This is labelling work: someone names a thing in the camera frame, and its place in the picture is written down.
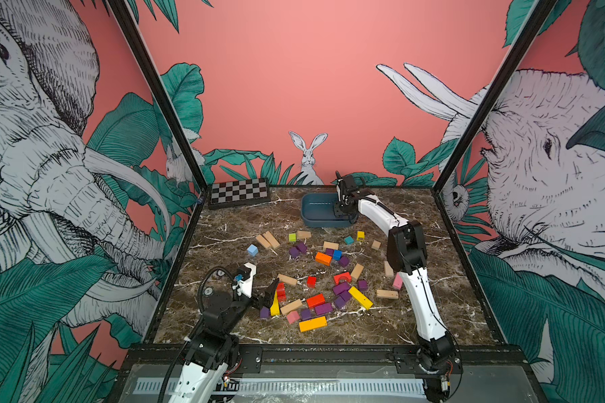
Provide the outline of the teal plastic storage bin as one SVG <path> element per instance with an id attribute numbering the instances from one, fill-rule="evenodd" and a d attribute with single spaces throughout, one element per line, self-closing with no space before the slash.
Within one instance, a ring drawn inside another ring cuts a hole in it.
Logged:
<path id="1" fill-rule="evenodd" d="M 302 197 L 301 218 L 309 228 L 348 228 L 358 216 L 344 214 L 338 208 L 339 198 L 334 193 L 309 193 Z"/>

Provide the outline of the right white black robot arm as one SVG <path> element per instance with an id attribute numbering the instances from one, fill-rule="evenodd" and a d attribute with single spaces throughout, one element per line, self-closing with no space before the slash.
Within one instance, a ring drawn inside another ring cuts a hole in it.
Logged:
<path id="1" fill-rule="evenodd" d="M 408 292 L 418 334 L 418 366 L 426 399 L 445 402 L 451 396 L 450 376 L 455 369 L 455 341 L 443 323 L 430 288 L 427 247 L 421 224 L 387 207 L 375 193 L 352 175 L 336 175 L 338 201 L 334 212 L 348 218 L 369 218 L 388 237 L 387 261 Z"/>

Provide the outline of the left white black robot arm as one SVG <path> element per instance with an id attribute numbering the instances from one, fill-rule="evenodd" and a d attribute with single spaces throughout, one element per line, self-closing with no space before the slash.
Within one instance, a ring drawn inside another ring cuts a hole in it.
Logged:
<path id="1" fill-rule="evenodd" d="M 181 374 L 171 402 L 207 402 L 218 383 L 229 377 L 229 372 L 240 366 L 240 341 L 232 334 L 233 329 L 253 307 L 270 307 L 277 300 L 279 280 L 275 278 L 262 295 L 253 294 L 253 280 L 257 268 L 246 263 L 230 271 L 216 266 L 202 280 L 197 294 L 200 315 L 193 330 L 184 339 L 184 344 L 169 365 L 161 384 L 157 400 L 163 402 L 169 381 L 177 364 Z M 211 302 L 204 302 L 206 283 L 215 274 L 227 276 L 231 281 L 229 292 L 210 295 Z"/>

